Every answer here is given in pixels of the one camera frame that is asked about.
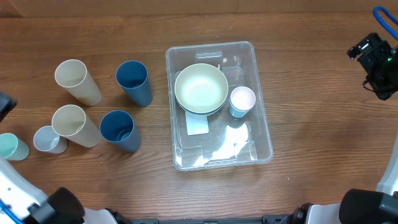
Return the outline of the small mint green cup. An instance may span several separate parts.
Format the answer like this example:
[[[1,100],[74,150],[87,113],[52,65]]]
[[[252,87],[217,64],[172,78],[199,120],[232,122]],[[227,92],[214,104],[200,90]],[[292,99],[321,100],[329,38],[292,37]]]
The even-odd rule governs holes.
[[[12,133],[1,134],[1,159],[22,161],[30,153],[29,146]]]

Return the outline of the small grey cup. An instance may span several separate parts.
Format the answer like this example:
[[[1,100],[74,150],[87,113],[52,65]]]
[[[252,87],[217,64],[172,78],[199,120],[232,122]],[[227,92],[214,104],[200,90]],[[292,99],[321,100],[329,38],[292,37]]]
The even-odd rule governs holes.
[[[41,152],[61,154],[68,147],[68,140],[58,135],[52,126],[43,126],[34,135],[34,146]]]

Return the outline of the tall cream cup front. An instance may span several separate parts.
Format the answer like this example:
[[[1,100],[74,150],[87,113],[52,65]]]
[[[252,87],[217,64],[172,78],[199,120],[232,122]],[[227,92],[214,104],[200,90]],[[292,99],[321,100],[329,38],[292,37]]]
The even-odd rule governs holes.
[[[84,110],[77,105],[65,105],[52,117],[53,130],[84,147],[94,147],[101,140],[101,133]]]

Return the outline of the tall cream cup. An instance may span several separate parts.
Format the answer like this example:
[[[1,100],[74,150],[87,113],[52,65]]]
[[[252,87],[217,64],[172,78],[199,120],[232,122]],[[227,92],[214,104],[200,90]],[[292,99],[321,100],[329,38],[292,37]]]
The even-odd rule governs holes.
[[[86,106],[94,106],[101,101],[100,89],[80,60],[62,62],[55,70],[55,81]]]
[[[77,105],[65,105],[52,117],[53,130],[84,147],[94,147],[101,140],[101,133],[84,110]]]

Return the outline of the small pink cup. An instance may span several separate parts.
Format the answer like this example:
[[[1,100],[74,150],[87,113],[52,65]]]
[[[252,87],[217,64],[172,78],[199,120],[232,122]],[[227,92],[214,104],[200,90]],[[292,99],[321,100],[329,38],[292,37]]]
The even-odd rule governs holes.
[[[231,92],[230,101],[237,110],[249,111],[256,103],[256,96],[250,88],[239,86]]]

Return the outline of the small light blue cup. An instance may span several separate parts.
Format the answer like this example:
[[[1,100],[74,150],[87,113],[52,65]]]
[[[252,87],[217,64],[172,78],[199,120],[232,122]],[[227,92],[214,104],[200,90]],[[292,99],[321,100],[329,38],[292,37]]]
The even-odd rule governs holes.
[[[248,112],[249,112],[249,110],[240,110],[240,109],[237,109],[237,107],[235,107],[235,105],[233,104],[233,102],[232,102],[231,100],[229,101],[229,113],[230,113],[231,116],[233,116],[234,118],[242,118],[242,117],[244,117]]]

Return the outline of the blue bowl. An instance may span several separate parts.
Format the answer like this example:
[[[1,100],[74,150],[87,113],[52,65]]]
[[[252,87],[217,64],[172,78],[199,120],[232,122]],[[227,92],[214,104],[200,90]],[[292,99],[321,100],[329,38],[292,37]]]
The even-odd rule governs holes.
[[[177,103],[186,112],[195,115],[209,116],[220,110],[222,106],[225,104],[225,101],[220,102],[214,100],[210,101],[200,100],[200,101],[177,101]]]

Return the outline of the cream bowl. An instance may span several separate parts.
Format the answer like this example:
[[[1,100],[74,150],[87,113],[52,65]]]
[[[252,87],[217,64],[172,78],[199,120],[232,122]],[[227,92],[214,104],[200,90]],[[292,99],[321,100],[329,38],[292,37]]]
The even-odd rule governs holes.
[[[174,84],[177,101],[224,102],[228,92],[229,84],[224,73],[206,63],[196,63],[184,68]]]

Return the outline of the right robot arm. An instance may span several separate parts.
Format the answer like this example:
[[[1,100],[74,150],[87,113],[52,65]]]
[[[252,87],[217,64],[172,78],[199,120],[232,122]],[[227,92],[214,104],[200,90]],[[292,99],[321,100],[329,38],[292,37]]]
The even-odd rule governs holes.
[[[358,59],[367,75],[363,87],[387,100],[397,94],[397,48],[370,33],[347,51]],[[351,189],[340,203],[305,203],[275,223],[397,223],[397,143],[375,191]]]

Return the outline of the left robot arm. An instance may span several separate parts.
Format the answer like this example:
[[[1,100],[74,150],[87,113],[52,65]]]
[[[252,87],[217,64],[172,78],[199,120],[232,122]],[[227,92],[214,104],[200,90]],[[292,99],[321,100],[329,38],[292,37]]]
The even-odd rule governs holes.
[[[1,223],[21,224],[122,224],[120,213],[92,210],[66,188],[46,194],[25,180],[9,161],[24,160],[29,146],[12,133],[1,134]]]

